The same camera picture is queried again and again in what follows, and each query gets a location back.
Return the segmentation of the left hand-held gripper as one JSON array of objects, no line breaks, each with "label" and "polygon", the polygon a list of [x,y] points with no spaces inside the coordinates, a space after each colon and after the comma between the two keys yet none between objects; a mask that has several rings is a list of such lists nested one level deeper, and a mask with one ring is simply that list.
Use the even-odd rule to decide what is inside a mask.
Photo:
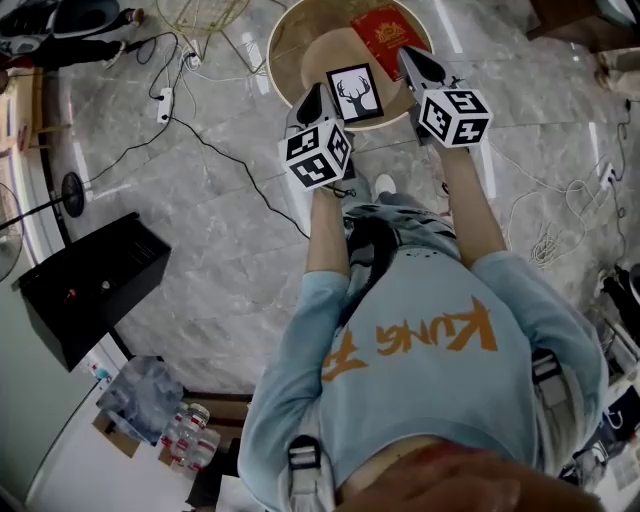
[{"label": "left hand-held gripper", "polygon": [[289,111],[287,138],[278,144],[283,169],[306,191],[342,179],[352,151],[344,122],[336,119],[333,97],[324,83],[319,84],[319,97],[320,123],[309,127],[316,120],[316,85],[312,85]]}]

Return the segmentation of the brown cardboard piece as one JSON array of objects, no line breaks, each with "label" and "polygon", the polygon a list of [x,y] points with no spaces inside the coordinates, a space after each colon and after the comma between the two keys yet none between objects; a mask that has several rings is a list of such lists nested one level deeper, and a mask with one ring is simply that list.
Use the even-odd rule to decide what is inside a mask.
[{"label": "brown cardboard piece", "polygon": [[123,455],[132,459],[139,442],[117,429],[116,424],[104,412],[99,412],[92,425],[101,435]]}]

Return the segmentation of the dark wooden cabinet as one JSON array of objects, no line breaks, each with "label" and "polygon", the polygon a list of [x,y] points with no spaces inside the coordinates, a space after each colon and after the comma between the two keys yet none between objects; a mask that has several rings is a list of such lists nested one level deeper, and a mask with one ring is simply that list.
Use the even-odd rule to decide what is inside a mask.
[{"label": "dark wooden cabinet", "polygon": [[538,25],[527,39],[551,38],[590,52],[640,47],[640,0],[530,0]]}]

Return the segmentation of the framed deer picture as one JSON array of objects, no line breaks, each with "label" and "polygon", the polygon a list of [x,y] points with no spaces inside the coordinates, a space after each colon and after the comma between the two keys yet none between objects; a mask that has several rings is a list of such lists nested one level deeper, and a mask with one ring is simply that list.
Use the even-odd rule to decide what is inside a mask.
[{"label": "framed deer picture", "polygon": [[368,63],[327,71],[326,76],[335,104],[346,124],[384,114]]}]

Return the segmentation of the black standing fan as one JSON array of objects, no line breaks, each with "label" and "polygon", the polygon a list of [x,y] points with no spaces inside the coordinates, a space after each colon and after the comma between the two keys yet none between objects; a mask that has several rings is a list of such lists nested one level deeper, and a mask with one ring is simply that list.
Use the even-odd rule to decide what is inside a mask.
[{"label": "black standing fan", "polygon": [[85,207],[85,189],[75,172],[64,175],[61,194],[37,207],[21,212],[12,218],[0,220],[0,282],[4,281],[15,268],[23,248],[23,221],[41,211],[61,204],[66,213],[79,217]]}]

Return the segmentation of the light blue sweatshirt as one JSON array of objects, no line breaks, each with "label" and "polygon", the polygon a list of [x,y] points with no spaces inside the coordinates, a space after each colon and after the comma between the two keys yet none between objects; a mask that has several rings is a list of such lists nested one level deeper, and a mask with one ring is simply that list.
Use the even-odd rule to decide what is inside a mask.
[{"label": "light blue sweatshirt", "polygon": [[256,387],[238,471],[255,499],[279,504],[277,479],[305,412],[316,407],[337,484],[384,447],[427,435],[557,473],[536,402],[532,355],[547,349],[578,395],[580,440],[599,419],[606,364],[593,328],[522,258],[471,268],[430,248],[399,251],[348,320],[349,281],[310,272]]}]

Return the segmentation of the clear plastic bag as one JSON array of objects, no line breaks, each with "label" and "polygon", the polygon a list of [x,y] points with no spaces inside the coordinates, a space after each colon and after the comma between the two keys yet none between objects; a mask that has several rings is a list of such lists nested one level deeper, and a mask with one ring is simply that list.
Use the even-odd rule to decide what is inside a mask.
[{"label": "clear plastic bag", "polygon": [[118,431],[155,446],[183,393],[183,385],[163,360],[138,355],[123,366],[96,406]]}]

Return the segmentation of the pack of water bottles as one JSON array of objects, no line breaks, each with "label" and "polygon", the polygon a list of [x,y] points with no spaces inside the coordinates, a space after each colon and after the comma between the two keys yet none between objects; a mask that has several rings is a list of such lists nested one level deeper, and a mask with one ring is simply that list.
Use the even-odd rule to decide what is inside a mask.
[{"label": "pack of water bottles", "polygon": [[207,427],[209,419],[204,406],[180,402],[160,438],[159,460],[174,471],[202,472],[221,441],[221,435]]}]

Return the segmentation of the black pouch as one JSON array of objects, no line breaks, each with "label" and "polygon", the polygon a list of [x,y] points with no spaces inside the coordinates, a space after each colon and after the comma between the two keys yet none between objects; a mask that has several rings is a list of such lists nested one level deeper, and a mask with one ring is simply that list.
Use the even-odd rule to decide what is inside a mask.
[{"label": "black pouch", "polygon": [[349,298],[360,301],[389,269],[399,248],[396,230],[374,216],[352,217],[347,249],[351,266]]}]

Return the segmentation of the round white wooden table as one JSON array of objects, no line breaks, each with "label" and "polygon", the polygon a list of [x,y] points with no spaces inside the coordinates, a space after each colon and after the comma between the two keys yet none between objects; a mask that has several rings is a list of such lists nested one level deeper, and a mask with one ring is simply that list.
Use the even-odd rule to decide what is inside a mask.
[{"label": "round white wooden table", "polygon": [[382,101],[383,115],[351,124],[352,132],[391,125],[408,116],[413,98],[401,82],[390,80],[351,26],[351,20],[384,5],[394,5],[428,49],[433,40],[407,0],[299,0],[278,20],[269,37],[267,71],[275,91],[289,107],[326,73],[367,63]]}]

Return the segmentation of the person's right forearm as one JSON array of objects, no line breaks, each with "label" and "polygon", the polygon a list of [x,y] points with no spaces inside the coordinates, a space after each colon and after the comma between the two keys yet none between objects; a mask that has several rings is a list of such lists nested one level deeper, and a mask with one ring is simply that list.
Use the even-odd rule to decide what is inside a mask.
[{"label": "person's right forearm", "polygon": [[484,256],[505,251],[506,243],[467,149],[446,148],[438,142],[434,147],[441,159],[449,191],[461,261],[471,268]]}]

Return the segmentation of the black box cabinet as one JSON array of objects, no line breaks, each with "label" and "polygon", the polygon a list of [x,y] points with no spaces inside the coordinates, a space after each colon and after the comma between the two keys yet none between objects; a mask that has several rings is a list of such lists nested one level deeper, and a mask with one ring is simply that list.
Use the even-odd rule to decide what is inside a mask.
[{"label": "black box cabinet", "polygon": [[30,323],[73,370],[163,279],[171,247],[137,213],[84,236],[17,281]]}]

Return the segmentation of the red hardcover book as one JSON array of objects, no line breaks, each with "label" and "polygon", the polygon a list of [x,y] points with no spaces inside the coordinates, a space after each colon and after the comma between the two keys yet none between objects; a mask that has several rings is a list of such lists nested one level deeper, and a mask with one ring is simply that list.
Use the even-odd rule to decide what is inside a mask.
[{"label": "red hardcover book", "polygon": [[351,20],[351,26],[392,81],[401,79],[398,52],[413,46],[432,52],[431,39],[413,25],[414,18],[391,2]]}]

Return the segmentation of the person's left forearm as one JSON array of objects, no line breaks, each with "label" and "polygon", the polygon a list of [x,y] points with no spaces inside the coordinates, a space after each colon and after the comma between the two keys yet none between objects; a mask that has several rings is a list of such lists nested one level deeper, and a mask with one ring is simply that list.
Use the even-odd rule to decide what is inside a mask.
[{"label": "person's left forearm", "polygon": [[314,190],[306,272],[351,274],[341,202],[326,189]]}]

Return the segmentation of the person's jeans legs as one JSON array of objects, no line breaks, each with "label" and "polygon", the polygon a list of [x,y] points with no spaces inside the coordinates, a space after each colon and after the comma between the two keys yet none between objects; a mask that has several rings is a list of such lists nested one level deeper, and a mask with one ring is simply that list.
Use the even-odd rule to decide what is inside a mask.
[{"label": "person's jeans legs", "polygon": [[374,216],[384,219],[396,230],[399,239],[397,251],[427,247],[456,260],[460,258],[451,223],[407,194],[381,194],[369,202],[350,201],[342,206],[342,213],[346,237],[350,218]]}]

